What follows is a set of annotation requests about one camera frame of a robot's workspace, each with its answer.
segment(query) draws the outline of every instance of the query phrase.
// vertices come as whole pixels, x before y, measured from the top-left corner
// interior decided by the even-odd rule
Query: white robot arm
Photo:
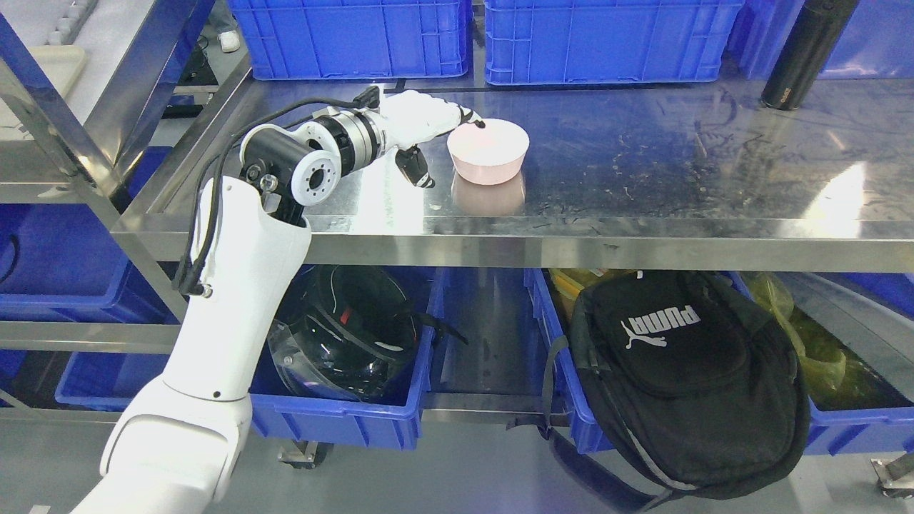
[[[219,184],[201,294],[190,299],[165,370],[114,426],[101,458],[103,479],[73,514],[188,514],[222,499],[250,428],[248,388],[264,339],[311,243],[303,206],[395,149],[404,175],[430,187],[415,145],[467,122],[479,117],[406,91],[381,98],[376,108],[316,112],[294,132],[271,124],[251,130],[241,146],[241,178]],[[207,182],[202,198],[216,182]],[[196,235],[207,231],[208,220],[204,202]],[[200,239],[194,257],[205,246]]]

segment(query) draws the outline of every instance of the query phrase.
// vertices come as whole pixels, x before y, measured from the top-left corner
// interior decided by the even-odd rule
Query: black thermos
[[[800,107],[858,2],[806,0],[761,93],[765,105],[782,111]]]

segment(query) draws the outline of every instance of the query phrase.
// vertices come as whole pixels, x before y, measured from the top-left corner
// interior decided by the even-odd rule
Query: blue storage bin
[[[127,194],[130,195],[130,198],[136,198],[136,195],[140,194],[140,190],[152,178],[155,170],[159,169],[159,166],[162,165],[171,151],[171,146],[150,146],[146,148],[146,151],[143,152],[143,158],[140,159],[140,164],[133,171],[130,186],[127,187]]]
[[[748,79],[771,75],[802,5],[803,0],[746,0],[728,49]],[[860,0],[819,78],[914,77],[912,25],[909,0]]]
[[[23,349],[0,350],[0,389],[10,392],[9,385],[13,382],[24,360],[26,360],[26,351]],[[6,402],[0,400],[0,407],[7,406]]]
[[[444,315],[443,290],[448,280],[446,268],[437,272],[428,268],[391,267],[388,270],[409,296],[417,299],[416,307],[426,305],[424,300],[427,298],[427,312],[436,317]],[[254,430],[264,437],[370,448],[416,449],[421,435],[422,395],[431,389],[429,372],[433,338],[434,330],[425,327],[412,373],[404,374],[409,378],[407,395],[385,405],[288,396],[270,356],[265,352],[250,388],[254,404]]]
[[[749,289],[735,273],[727,273],[734,288],[749,295]],[[564,334],[549,295],[546,278],[538,269],[527,269],[524,285],[533,302],[534,317],[547,345]],[[578,452],[592,454],[612,449],[587,404],[569,350],[558,353],[556,388],[570,414],[571,439]],[[810,401],[811,422],[807,455],[837,455],[914,450],[914,407],[824,412]]]
[[[429,314],[443,316],[444,269],[388,270]],[[409,386],[390,404],[342,402],[289,396],[273,367],[269,350],[260,357],[250,387],[252,425],[264,437],[352,444],[371,448],[412,450],[420,437],[422,395],[431,389],[431,343],[434,330],[421,333],[419,353],[409,373]],[[165,355],[74,353],[57,388],[58,402],[96,411],[121,412],[149,380],[165,368]]]
[[[807,455],[914,451],[914,407],[810,414]]]
[[[880,303],[914,318],[914,273],[842,273]]]
[[[165,369],[167,355],[76,352],[67,363],[54,398],[93,411],[123,412],[149,380]]]
[[[530,293],[533,302],[533,317],[539,323],[539,332],[547,346],[563,336],[565,331],[558,321],[558,312],[552,303],[552,296],[546,284],[542,270],[525,269],[524,287]],[[612,443],[597,425],[597,419],[587,404],[584,390],[581,388],[578,372],[571,360],[571,351],[563,349],[556,358],[556,390],[565,400],[569,411],[569,428],[571,440],[579,454],[592,454],[611,450]]]
[[[162,323],[167,308],[84,205],[0,205],[0,320]]]
[[[470,0],[228,0],[255,79],[456,77]]]
[[[485,0],[492,84],[702,82],[743,0]]]

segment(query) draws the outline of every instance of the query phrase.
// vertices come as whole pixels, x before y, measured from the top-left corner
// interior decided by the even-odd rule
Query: white shoe
[[[222,47],[222,52],[230,54],[233,51],[241,48],[241,38],[238,36],[237,30],[230,30],[229,32],[223,32],[218,35],[219,45]]]

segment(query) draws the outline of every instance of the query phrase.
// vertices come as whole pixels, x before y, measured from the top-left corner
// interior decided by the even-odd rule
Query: backpack strap
[[[409,315],[412,316],[412,318],[414,320],[416,320],[416,323],[418,323],[420,325],[424,325],[425,327],[432,327],[435,329],[434,343],[436,345],[444,337],[444,334],[455,337],[458,341],[462,342],[464,345],[470,344],[470,341],[468,341],[467,338],[463,336],[463,334],[461,334],[459,331],[457,331],[456,328],[452,327],[451,325],[449,325],[444,320],[442,320],[438,317],[435,317],[435,316],[432,316],[431,314],[423,313],[423,312],[410,312]]]
[[[543,373],[543,416],[537,424],[540,435],[550,442],[552,455],[556,457],[556,460],[579,484],[618,512],[627,514],[641,513],[667,501],[681,498],[683,496],[682,492],[670,488],[656,496],[639,491],[589,456],[579,454],[574,444],[555,430],[550,419],[552,402],[555,396],[555,374],[553,369],[555,368],[558,353],[564,349],[569,349],[567,337],[561,336],[552,342],[546,361],[546,369]]]

